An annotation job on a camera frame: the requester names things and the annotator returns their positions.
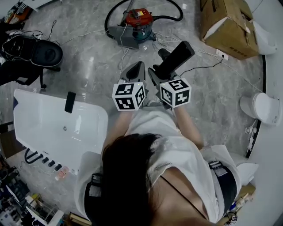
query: marble floor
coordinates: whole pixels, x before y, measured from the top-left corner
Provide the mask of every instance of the marble floor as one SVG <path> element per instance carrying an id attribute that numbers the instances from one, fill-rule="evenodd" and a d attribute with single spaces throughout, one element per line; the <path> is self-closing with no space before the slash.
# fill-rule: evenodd
<path id="1" fill-rule="evenodd" d="M 104 20 L 110 9 L 120 0 L 58 0 L 52 1 L 33 12 L 27 20 L 24 30 L 40 30 L 48 37 L 52 23 L 57 20 L 51 35 L 52 41 L 61 43 L 64 58 L 60 72 L 46 70 L 44 83 L 47 89 L 40 90 L 39 80 L 29 87 L 9 83 L 0 87 L 0 119 L 2 122 L 13 120 L 12 98 L 16 88 L 33 92 L 42 92 L 60 97 L 67 96 L 68 91 L 77 93 L 77 100 L 102 106 L 110 113 L 114 106 L 111 98 L 113 84 L 119 79 L 119 67 L 123 51 L 117 43 L 105 34 Z M 154 22 L 153 31 L 187 40 L 193 46 L 195 55 L 176 72 L 181 73 L 193 67 L 211 66 L 218 62 L 210 55 L 215 54 L 211 48 L 199 40 L 200 12 L 199 0 L 175 0 L 183 7 L 184 19 L 180 22 L 160 19 Z M 127 4 L 120 6 L 110 19 L 110 24 L 120 21 Z M 135 8 L 147 8 L 152 15 L 179 16 L 177 9 L 165 0 L 136 1 Z M 173 50 L 178 42 L 163 42 L 169 50 Z M 130 49 L 124 57 L 123 68 L 143 61 L 146 68 L 160 64 L 162 59 L 157 49 L 160 44 L 147 41 L 140 44 L 140 49 Z M 262 89 L 263 70 L 260 56 L 247 60 L 229 57 L 224 61 L 231 68 L 250 81 L 255 87 Z M 250 96 L 256 88 L 246 82 L 234 70 L 224 64 L 213 68 L 192 70 L 184 77 L 192 86 L 191 103 L 186 108 L 204 137 L 205 144 L 225 144 L 229 151 L 245 155 L 248 135 L 245 128 L 254 121 L 245 115 L 239 106 L 242 95 Z M 156 89 L 150 82 L 146 72 L 149 98 L 155 98 Z M 8 159 L 9 164 L 19 166 L 23 153 Z M 48 175 L 34 166 L 23 163 L 20 174 L 32 191 L 44 194 L 51 203 L 57 204 L 63 211 L 74 211 L 73 187 L 76 177 L 69 174 L 65 181 L 56 182 L 54 175 Z"/>

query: dark hair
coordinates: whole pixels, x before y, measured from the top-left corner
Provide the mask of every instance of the dark hair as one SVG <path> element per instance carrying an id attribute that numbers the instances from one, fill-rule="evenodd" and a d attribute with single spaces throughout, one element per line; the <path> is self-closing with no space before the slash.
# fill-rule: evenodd
<path id="1" fill-rule="evenodd" d="M 104 149 L 101 199 L 103 225 L 150 225 L 154 215 L 147 174 L 155 134 L 119 137 Z"/>

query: power outlet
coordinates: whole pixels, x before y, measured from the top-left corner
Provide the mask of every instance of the power outlet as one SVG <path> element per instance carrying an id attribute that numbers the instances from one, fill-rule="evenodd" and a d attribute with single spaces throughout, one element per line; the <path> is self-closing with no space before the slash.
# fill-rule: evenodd
<path id="1" fill-rule="evenodd" d="M 226 53 L 223 53 L 222 51 L 220 51 L 219 49 L 216 50 L 216 54 L 221 56 L 224 55 L 224 59 L 228 60 L 228 55 Z"/>

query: white wall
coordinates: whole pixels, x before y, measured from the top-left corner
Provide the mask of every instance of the white wall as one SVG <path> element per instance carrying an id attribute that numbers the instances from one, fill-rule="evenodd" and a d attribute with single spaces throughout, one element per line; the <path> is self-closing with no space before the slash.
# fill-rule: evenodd
<path id="1" fill-rule="evenodd" d="M 253 11 L 260 0 L 247 2 Z M 283 103 L 283 6 L 278 0 L 264 0 L 254 18 L 277 39 L 278 52 L 266 56 L 266 92 Z M 250 160 L 260 165 L 253 181 L 256 195 L 239 213 L 239 225 L 272 226 L 283 212 L 283 121 L 276 128 L 261 124 Z"/>

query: white cube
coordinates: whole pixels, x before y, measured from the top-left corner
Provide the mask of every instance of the white cube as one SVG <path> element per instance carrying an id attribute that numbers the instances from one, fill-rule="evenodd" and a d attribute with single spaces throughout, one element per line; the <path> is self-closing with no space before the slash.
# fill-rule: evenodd
<path id="1" fill-rule="evenodd" d="M 191 101 L 191 86 L 185 78 L 160 84 L 161 100 L 175 108 Z"/>
<path id="2" fill-rule="evenodd" d="M 145 99 L 143 83 L 115 84 L 112 98 L 118 111 L 137 111 Z"/>

